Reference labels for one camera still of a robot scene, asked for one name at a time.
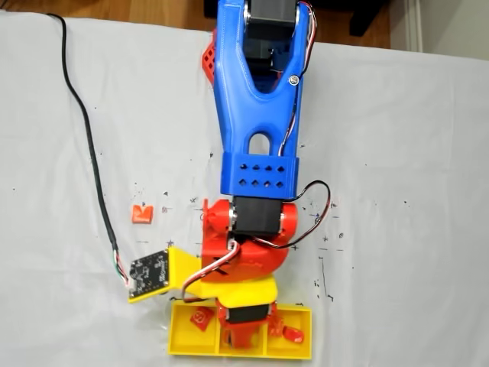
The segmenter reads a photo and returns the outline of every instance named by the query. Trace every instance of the black cable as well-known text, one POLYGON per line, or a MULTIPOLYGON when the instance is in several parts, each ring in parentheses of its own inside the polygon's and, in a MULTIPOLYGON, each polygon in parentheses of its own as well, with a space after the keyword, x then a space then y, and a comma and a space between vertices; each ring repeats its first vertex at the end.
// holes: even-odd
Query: black cable
MULTIPOLYGON (((99 201, 99 206, 100 206, 100 212, 104 220, 105 228, 107 229, 107 236, 108 236, 108 240, 112 245, 112 250, 116 253, 116 255, 118 255, 117 239, 115 238, 114 229, 112 229, 110 218, 108 217, 107 207, 105 206, 105 202, 104 202, 104 193, 102 191, 102 183, 100 180, 99 164, 97 163, 97 156, 93 145, 92 128, 90 127, 89 115, 86 111, 85 105, 83 105, 83 101, 78 96, 76 90, 73 88, 73 85, 70 82, 70 76, 68 75, 68 68, 66 66, 66 22, 59 15, 52 14, 52 13, 48 13, 47 15, 58 19, 63 27, 63 36, 61 41, 61 62, 63 64, 64 81, 66 82, 66 85, 68 86, 68 89, 70 90, 71 94, 73 94, 73 97, 75 97, 76 101, 78 102, 80 109, 82 110, 83 120, 85 122, 86 140, 88 141, 88 145, 89 145, 90 160, 92 161, 93 176, 95 178, 95 186, 97 191, 97 199, 99 201)), ((117 262, 116 262, 116 269, 118 273, 127 280, 127 276, 125 275, 124 271, 121 269, 121 266, 117 264, 117 262)))
POLYGON ((293 201, 296 201, 296 200, 300 199, 302 197, 302 195, 310 187, 312 187, 314 185, 317 185, 317 184, 321 184, 324 187, 326 187, 326 189, 328 191, 328 199, 326 200, 326 205, 324 207, 324 210, 322 211, 321 215, 316 218, 316 220, 314 221, 314 225, 311 228, 309 228, 307 231, 305 231, 297 239, 293 240, 292 242, 287 243, 286 245, 282 245, 282 246, 275 245, 274 243, 272 243, 270 241, 267 241, 266 239, 259 239, 258 237, 252 237, 252 239, 255 242, 258 242, 260 245, 266 245, 266 246, 272 247, 272 248, 288 248, 288 247, 291 247, 291 246, 296 245, 297 243, 299 243, 303 239, 305 239, 305 237, 307 237, 312 231, 314 231, 314 229, 316 229, 321 224, 322 220, 326 217, 326 214, 327 214, 327 212, 329 210, 329 205, 331 204, 331 190, 329 189, 329 185, 326 182, 322 181, 322 180, 314 180, 312 182, 309 182, 306 185, 306 187, 304 187, 304 189, 302 190, 302 192, 299 195, 297 195, 293 199, 284 200, 285 203, 292 203, 293 201))

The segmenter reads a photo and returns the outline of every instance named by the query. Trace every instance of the white paper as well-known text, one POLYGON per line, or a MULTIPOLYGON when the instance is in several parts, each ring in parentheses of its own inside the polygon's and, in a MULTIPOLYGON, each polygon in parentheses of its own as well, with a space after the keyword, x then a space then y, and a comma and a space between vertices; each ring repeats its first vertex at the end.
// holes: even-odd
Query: white paper
MULTIPOLYGON (((122 261, 199 253, 222 153, 210 35, 67 24, 122 261), (131 224, 142 201, 150 226, 131 224)), ((59 21, 0 12, 0 365, 489 365, 489 63, 314 47, 298 189, 325 180, 337 207, 276 272, 279 302, 314 317, 313 360, 282 362, 168 356, 169 297, 127 303, 60 47, 59 21)), ((298 203, 298 232, 324 200, 298 203)))

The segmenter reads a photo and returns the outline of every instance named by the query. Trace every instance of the circuit board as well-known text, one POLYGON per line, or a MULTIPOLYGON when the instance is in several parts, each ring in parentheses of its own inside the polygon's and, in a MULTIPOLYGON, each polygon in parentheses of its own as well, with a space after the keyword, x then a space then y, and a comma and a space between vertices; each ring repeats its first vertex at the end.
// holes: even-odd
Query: circuit board
POLYGON ((131 263, 129 299, 138 298, 168 286, 168 252, 163 250, 131 263))

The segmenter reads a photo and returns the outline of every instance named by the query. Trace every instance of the red bracket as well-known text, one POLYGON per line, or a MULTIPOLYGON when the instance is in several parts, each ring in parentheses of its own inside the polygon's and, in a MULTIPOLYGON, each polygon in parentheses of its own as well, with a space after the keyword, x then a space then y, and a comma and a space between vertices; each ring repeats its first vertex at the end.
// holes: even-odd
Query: red bracket
POLYGON ((214 85, 214 58, 215 58, 215 30, 212 31, 212 41, 202 55, 202 68, 207 79, 214 85))
POLYGON ((257 333, 260 326, 268 323, 272 317, 277 314, 277 303, 270 304, 270 313, 262 320, 250 321, 247 323, 229 323, 226 320, 228 309, 222 306, 218 300, 215 301, 217 306, 217 317, 222 327, 223 342, 229 344, 232 348, 251 348, 251 337, 257 333))
MULTIPOLYGON (((228 232, 230 230, 229 201, 218 200, 208 207, 207 199, 203 206, 202 267, 212 264, 226 255, 228 232)), ((280 233, 269 240, 276 245, 286 245, 296 231, 297 208, 293 203, 282 204, 280 233)), ((271 248, 260 245, 252 239, 243 239, 237 258, 213 271, 202 282, 232 282, 263 278, 280 267, 285 260, 288 248, 271 248)))

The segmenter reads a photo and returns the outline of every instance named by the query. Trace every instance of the wall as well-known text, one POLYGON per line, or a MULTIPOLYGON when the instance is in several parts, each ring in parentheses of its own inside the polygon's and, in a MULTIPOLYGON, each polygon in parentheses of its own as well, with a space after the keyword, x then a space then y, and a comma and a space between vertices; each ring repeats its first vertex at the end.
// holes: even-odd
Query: wall
POLYGON ((489 60, 488 0, 392 0, 392 48, 489 60))
POLYGON ((421 0, 423 51, 489 60, 488 0, 421 0))

